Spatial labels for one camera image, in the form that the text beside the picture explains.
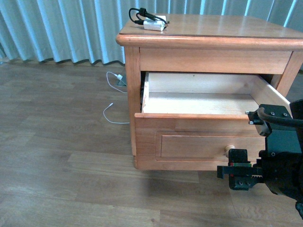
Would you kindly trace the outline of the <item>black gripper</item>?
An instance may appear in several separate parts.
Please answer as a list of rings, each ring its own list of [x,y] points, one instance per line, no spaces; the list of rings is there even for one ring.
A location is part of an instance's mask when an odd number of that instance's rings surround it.
[[[258,109],[262,120],[295,131],[275,131],[266,137],[266,149],[259,155],[262,169],[251,165],[246,149],[230,149],[228,165],[217,166],[217,177],[228,175],[230,189],[248,191],[264,179],[272,193],[303,202],[303,101],[290,103],[290,109],[291,119],[269,116],[263,107]]]

